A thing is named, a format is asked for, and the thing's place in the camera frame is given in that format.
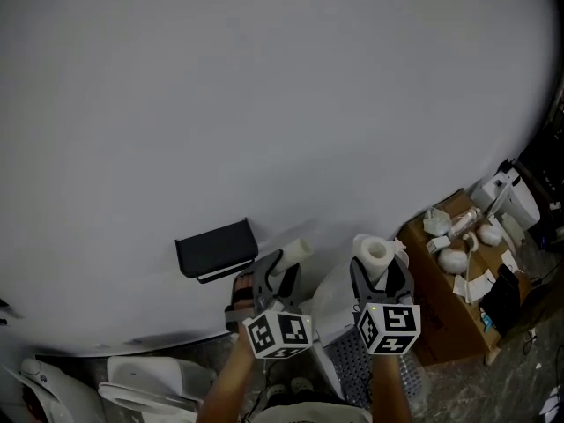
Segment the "grey perforated metal basket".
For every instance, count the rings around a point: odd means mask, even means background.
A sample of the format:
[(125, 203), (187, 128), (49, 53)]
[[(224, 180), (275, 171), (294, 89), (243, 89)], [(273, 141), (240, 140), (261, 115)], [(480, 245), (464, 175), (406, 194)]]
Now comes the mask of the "grey perforated metal basket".
[[(356, 330), (350, 330), (325, 352), (335, 370), (336, 391), (349, 404), (369, 410), (372, 404), (372, 357)], [(408, 352), (398, 356), (398, 364), (404, 393), (410, 406), (419, 406), (430, 390), (428, 376), (418, 359)]]

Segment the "brown cardboard box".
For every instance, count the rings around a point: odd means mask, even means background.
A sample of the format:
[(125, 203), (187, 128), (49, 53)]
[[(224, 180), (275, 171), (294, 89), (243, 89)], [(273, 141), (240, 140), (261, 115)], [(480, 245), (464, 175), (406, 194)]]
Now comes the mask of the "brown cardboard box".
[[(435, 208), (450, 217), (458, 216), (473, 206), (468, 194), (460, 189)], [(424, 232), (425, 212), (406, 222), (397, 238), (406, 246), (410, 258), (409, 270), (414, 279), (414, 302), (420, 306), (421, 334), (412, 347), (423, 366), (484, 356), (500, 342), (501, 335), (492, 328), (485, 332), (479, 301), (467, 304), (463, 296), (453, 293), (455, 276), (440, 268), (438, 254), (430, 254), (427, 243), (431, 237)], [(508, 251), (503, 241), (498, 247), (479, 244), (471, 254), (470, 280), (487, 271), (497, 279), (503, 265), (501, 256)]]

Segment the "large black paper holder shelf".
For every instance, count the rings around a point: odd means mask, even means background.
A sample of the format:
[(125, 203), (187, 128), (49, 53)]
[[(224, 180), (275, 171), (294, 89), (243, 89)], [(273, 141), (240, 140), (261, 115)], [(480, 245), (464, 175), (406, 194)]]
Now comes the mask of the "large black paper holder shelf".
[(249, 221), (236, 223), (175, 240), (180, 272), (200, 284), (241, 272), (258, 256), (258, 245)]

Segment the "crumpled clear plastic bag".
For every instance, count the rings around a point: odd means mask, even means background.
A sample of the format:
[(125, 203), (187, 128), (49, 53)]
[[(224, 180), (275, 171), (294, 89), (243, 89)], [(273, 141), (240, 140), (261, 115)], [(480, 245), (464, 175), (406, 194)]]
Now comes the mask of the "crumpled clear plastic bag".
[(451, 217), (443, 210), (429, 207), (423, 218), (423, 229), (433, 237), (442, 237), (451, 229)]

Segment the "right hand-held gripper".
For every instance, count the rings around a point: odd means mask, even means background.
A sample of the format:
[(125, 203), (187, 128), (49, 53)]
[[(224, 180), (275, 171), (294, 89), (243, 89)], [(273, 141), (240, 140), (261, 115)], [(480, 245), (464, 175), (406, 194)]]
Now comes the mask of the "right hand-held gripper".
[(403, 355), (420, 335), (420, 306), (413, 302), (414, 280), (405, 262), (395, 256), (387, 269), (386, 297), (376, 290), (361, 260), (350, 262), (353, 312), (360, 340), (371, 355)]

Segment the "large white oval bundle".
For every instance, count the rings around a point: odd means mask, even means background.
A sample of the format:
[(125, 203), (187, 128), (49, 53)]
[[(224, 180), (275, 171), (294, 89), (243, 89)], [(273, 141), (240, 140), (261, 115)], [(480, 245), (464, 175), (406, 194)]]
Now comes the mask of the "large white oval bundle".
[(458, 249), (443, 249), (437, 257), (440, 268), (450, 275), (462, 275), (468, 270), (469, 256)]

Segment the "white plastic bottle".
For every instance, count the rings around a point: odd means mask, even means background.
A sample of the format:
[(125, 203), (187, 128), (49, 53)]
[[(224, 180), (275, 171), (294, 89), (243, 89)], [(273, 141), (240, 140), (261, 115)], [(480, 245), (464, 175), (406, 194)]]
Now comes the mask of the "white plastic bottle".
[(525, 234), (516, 219), (508, 213), (503, 213), (501, 215), (501, 225), (511, 238), (512, 242), (514, 242), (516, 246), (521, 246), (525, 241)]

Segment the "white toilet paper roll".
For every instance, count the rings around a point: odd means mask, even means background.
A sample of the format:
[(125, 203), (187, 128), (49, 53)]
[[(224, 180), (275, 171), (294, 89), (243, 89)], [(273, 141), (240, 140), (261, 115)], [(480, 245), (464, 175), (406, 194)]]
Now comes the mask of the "white toilet paper roll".
[(355, 236), (353, 239), (353, 255), (360, 260), (367, 270), (372, 283), (377, 283), (380, 280), (380, 277), (394, 259), (399, 258), (406, 265), (409, 264), (406, 246), (399, 239), (388, 241), (368, 234)]

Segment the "person's left forearm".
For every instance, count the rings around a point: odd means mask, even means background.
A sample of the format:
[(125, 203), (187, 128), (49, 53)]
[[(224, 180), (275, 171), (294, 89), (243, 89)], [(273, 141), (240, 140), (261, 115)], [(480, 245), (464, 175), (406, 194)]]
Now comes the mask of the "person's left forearm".
[(256, 358), (241, 334), (197, 415), (197, 423), (237, 423)]

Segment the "clear plastic tube bottle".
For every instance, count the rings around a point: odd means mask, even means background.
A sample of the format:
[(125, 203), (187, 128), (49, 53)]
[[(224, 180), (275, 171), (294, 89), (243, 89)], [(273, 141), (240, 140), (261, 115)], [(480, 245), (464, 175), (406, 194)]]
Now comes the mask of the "clear plastic tube bottle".
[(450, 221), (450, 229), (448, 237), (453, 240), (463, 234), (466, 230), (472, 227), (481, 215), (481, 210), (477, 207), (472, 207), (464, 213), (455, 216)]

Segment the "black pouch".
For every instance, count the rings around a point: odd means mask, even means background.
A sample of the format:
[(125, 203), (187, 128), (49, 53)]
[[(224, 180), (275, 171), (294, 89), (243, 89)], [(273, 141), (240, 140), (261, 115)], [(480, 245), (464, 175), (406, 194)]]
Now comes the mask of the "black pouch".
[(491, 290), (480, 302), (493, 327), (504, 337), (514, 327), (520, 312), (520, 290), (516, 275), (506, 264), (498, 270)]

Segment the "black cabinet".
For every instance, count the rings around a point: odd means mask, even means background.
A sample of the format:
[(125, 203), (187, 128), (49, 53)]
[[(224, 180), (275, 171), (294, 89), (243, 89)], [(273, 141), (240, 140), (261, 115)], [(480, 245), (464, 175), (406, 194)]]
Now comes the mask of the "black cabinet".
[(564, 253), (564, 99), (517, 160), (539, 209), (529, 229), (540, 249)]

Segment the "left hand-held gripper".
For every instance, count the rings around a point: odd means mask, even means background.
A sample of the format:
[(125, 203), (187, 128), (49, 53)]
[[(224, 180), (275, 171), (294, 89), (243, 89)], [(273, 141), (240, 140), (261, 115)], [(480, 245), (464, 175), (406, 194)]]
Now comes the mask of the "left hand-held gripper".
[(277, 249), (254, 263), (253, 308), (225, 310), (226, 327), (235, 333), (239, 324), (247, 334), (253, 354), (257, 359), (288, 359), (312, 346), (312, 317), (298, 308), (285, 308), (293, 304), (301, 286), (301, 266), (295, 264), (283, 274), (278, 288), (278, 300), (273, 295), (269, 277), (283, 256)]

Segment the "white toilet with tall lid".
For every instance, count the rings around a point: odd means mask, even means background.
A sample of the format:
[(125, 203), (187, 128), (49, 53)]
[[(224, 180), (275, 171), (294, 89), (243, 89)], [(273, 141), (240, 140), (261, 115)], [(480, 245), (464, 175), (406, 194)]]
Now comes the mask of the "white toilet with tall lid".
[[(350, 262), (332, 271), (319, 285), (309, 302), (309, 313), (312, 316), (314, 332), (312, 355), (325, 380), (341, 399), (343, 397), (336, 391), (335, 370), (325, 349), (348, 331), (356, 330), (353, 312), (358, 309), (358, 305), (353, 294), (349, 271)], [(380, 290), (386, 298), (388, 298), (385, 293), (387, 275), (385, 271), (377, 283), (371, 282), (373, 287)]]

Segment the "person's black trousers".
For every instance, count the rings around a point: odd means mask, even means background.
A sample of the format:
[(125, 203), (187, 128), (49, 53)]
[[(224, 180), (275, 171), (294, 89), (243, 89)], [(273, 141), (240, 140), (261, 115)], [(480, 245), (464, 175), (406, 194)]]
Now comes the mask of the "person's black trousers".
[(314, 390), (299, 390), (292, 392), (281, 390), (272, 392), (269, 390), (267, 394), (267, 403), (264, 409), (270, 409), (276, 406), (290, 406), (302, 403), (325, 403), (347, 405), (347, 402), (329, 393), (318, 392)]

